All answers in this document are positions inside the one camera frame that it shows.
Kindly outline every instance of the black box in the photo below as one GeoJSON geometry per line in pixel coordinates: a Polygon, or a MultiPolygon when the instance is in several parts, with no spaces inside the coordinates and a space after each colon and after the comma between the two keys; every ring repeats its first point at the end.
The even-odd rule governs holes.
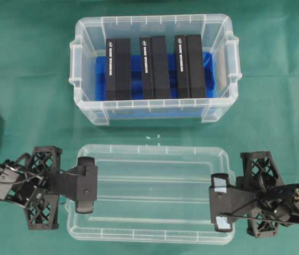
{"type": "Polygon", "coordinates": [[[201,35],[188,35],[186,38],[191,98],[205,98],[206,84],[203,70],[201,35]]]}
{"type": "Polygon", "coordinates": [[[116,40],[106,39],[106,99],[116,100],[116,40]]]}
{"type": "Polygon", "coordinates": [[[178,98],[190,98],[190,78],[185,36],[175,36],[175,63],[178,98]]]}
{"type": "Polygon", "coordinates": [[[151,38],[156,99],[170,98],[166,37],[151,38]]]}
{"type": "Polygon", "coordinates": [[[131,100],[130,39],[116,39],[116,100],[131,100]]]}
{"type": "Polygon", "coordinates": [[[140,38],[140,52],[143,98],[154,99],[153,60],[150,37],[140,38]]]}

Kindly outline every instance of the cable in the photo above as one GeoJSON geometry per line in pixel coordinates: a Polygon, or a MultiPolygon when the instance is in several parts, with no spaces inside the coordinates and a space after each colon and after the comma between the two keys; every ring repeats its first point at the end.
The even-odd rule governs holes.
{"type": "Polygon", "coordinates": [[[232,215],[232,214],[222,214],[223,216],[232,217],[232,218],[238,218],[238,219],[249,219],[254,220],[257,222],[275,222],[275,223],[281,223],[281,224],[299,224],[299,222],[284,222],[282,220],[276,220],[276,219],[258,219],[253,217],[245,217],[245,216],[239,216],[239,215],[232,215]]]}
{"type": "Polygon", "coordinates": [[[34,175],[34,176],[32,176],[32,177],[25,178],[24,180],[21,180],[21,181],[18,181],[18,182],[0,182],[0,185],[17,185],[17,184],[22,184],[22,183],[24,183],[24,182],[30,181],[30,180],[32,180],[32,179],[34,179],[34,178],[37,178],[37,177],[43,175],[44,172],[45,172],[45,171],[41,172],[39,175],[34,175]]]}
{"type": "Polygon", "coordinates": [[[70,173],[70,172],[67,172],[67,171],[61,171],[60,173],[61,174],[68,174],[68,175],[72,175],[72,176],[84,176],[83,174],[73,174],[73,173],[70,173]]]}

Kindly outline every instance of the transparent plastic bin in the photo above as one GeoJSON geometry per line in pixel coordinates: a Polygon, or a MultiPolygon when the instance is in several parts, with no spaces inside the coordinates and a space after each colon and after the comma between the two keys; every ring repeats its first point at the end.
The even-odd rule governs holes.
{"type": "Polygon", "coordinates": [[[220,148],[95,145],[79,157],[98,166],[94,212],[77,214],[73,201],[67,229],[78,240],[227,244],[234,236],[215,232],[210,222],[211,174],[228,173],[220,148]]]}
{"type": "Polygon", "coordinates": [[[223,14],[114,16],[83,18],[70,43],[70,78],[74,101],[95,125],[109,120],[198,117],[215,122],[238,97],[242,77],[238,38],[232,22],[223,14]],[[166,36],[167,52],[174,53],[174,36],[200,34],[203,52],[210,52],[216,82],[215,98],[96,101],[96,58],[105,56],[106,38],[130,38],[131,54],[139,55],[141,36],[166,36]]]}

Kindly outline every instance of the green tablecloth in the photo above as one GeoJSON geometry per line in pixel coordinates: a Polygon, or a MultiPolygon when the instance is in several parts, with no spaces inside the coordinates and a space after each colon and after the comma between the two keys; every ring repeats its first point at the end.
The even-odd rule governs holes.
{"type": "MultiPolygon", "coordinates": [[[[62,167],[75,164],[84,144],[215,146],[242,174],[242,151],[271,150],[285,182],[299,182],[299,1],[0,1],[0,159],[35,145],[63,148],[62,167]],[[73,102],[69,42],[85,16],[225,13],[240,39],[239,98],[214,124],[144,120],[93,126],[73,102]]],[[[256,240],[246,222],[226,246],[85,242],[66,230],[27,230],[23,211],[0,203],[0,254],[299,254],[299,226],[256,240]]]]}

